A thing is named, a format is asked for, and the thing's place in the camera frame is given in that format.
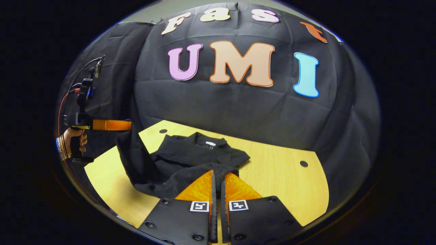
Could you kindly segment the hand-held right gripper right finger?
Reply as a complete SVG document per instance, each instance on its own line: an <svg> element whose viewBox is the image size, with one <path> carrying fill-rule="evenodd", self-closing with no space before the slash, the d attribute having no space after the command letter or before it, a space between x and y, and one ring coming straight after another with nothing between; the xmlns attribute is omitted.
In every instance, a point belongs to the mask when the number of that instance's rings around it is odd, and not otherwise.
<svg viewBox="0 0 436 245"><path fill-rule="evenodd" d="M221 184L221 211L223 242L231 245L275 245L303 229L277 196L263 197L233 173Z"/></svg>

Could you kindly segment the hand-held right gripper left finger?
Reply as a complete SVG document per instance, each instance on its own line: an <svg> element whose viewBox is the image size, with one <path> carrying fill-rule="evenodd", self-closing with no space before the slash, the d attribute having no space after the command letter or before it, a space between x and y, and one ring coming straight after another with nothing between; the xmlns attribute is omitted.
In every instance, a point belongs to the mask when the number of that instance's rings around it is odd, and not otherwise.
<svg viewBox="0 0 436 245"><path fill-rule="evenodd" d="M210 245L217 242L216 179L210 170L174 199L161 199L139 230L163 244Z"/></svg>

